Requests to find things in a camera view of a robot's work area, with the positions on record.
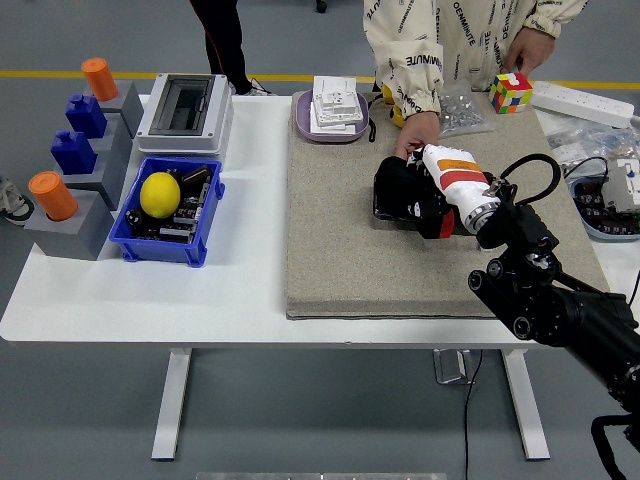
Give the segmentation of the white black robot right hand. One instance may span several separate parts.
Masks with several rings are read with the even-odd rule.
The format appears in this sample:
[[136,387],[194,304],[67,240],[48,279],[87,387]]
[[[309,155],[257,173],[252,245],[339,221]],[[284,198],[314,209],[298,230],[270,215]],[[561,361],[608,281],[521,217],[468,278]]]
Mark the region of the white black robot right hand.
[[500,204],[489,192],[490,184],[480,166],[465,150],[428,144],[414,150],[408,163],[426,168],[471,233],[477,233]]

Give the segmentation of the person's right hand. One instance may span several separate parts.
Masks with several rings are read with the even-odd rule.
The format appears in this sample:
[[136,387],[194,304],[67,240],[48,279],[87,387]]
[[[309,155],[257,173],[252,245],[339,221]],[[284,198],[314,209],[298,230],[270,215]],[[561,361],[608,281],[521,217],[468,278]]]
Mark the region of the person's right hand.
[[439,144],[440,124],[438,115],[432,111],[411,115],[405,120],[396,142],[394,155],[407,160],[417,148]]

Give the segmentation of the person's left hand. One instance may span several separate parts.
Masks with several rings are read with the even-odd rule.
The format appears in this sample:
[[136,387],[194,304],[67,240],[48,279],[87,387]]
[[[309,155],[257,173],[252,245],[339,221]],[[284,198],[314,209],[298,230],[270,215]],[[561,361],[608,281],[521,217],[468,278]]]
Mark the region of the person's left hand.
[[525,77],[552,55],[556,39],[536,29],[522,27],[509,46],[501,72],[518,71]]

